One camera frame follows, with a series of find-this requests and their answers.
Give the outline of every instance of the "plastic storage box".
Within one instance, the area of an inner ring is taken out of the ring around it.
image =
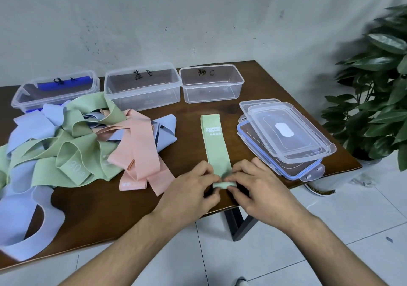
[[[61,105],[81,95],[100,91],[100,80],[92,70],[58,77],[36,78],[21,85],[11,105],[24,113],[41,110],[45,103]]]
[[[238,124],[237,130],[238,135],[248,148],[278,175],[282,175],[292,181],[300,179],[301,181],[308,182],[321,178],[325,173],[325,167],[321,164],[322,159],[287,164],[273,157],[247,120]]]
[[[111,70],[105,96],[121,110],[161,107],[181,100],[181,79],[172,63]]]
[[[180,69],[187,103],[236,99],[245,82],[235,65],[184,67]]]
[[[248,108],[241,103],[241,108],[267,151],[283,163],[315,161],[336,151],[335,145],[290,103]]]

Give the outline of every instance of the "forearm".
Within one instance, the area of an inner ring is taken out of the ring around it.
[[[61,286],[131,285],[176,233],[176,229],[154,213],[146,215]]]
[[[384,286],[382,281],[318,217],[310,215],[287,235],[323,286]]]

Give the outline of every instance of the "hand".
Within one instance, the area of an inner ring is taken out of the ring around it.
[[[251,162],[237,162],[232,171],[224,181],[243,185],[249,190],[250,198],[234,186],[227,189],[254,218],[287,234],[294,226],[313,216],[257,157]]]
[[[215,182],[221,182],[221,177],[213,174],[213,167],[208,162],[201,161],[170,184],[153,214],[180,231],[221,201],[220,188],[215,188],[212,195],[204,198],[205,189]]]

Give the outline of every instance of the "pink resistance band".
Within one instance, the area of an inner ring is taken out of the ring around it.
[[[125,170],[120,179],[120,191],[147,188],[147,181],[158,196],[165,192],[175,177],[161,160],[155,147],[150,118],[133,109],[123,111],[126,121],[96,132],[99,140],[107,141],[118,129],[125,129],[123,138],[107,161]]]

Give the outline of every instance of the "wooden table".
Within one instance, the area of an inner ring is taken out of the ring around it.
[[[237,135],[236,126],[242,115],[239,102],[263,98],[278,98],[293,104],[328,139],[335,143],[336,153],[324,158],[322,162],[326,168],[325,175],[361,168],[360,164],[256,61],[232,62],[231,64],[237,67],[245,80],[238,99],[188,104],[181,96],[179,103],[141,111],[151,119],[167,114],[176,116],[178,140],[160,152],[160,156],[174,176],[188,172],[201,160],[206,160],[200,125],[200,117],[203,114],[220,114],[223,136],[232,165],[242,159],[253,158],[252,152]],[[22,115],[19,109],[13,109],[10,106],[17,88],[18,86],[0,88],[0,109],[3,113],[0,144],[7,143],[8,136],[15,128],[13,118]],[[120,177],[121,174],[110,182],[99,180],[80,188],[55,188],[52,204],[65,213],[65,222],[53,242],[28,261],[117,239],[144,215],[150,213],[160,197],[157,197],[150,187],[146,190],[119,191]],[[283,177],[280,179],[288,188],[303,184],[301,181],[288,181]],[[221,191],[221,202],[208,215],[235,207],[237,204],[234,199],[226,190],[223,190]],[[42,211],[37,210],[27,236],[34,233],[41,222]],[[18,264],[17,261],[0,252],[0,269],[16,264]]]

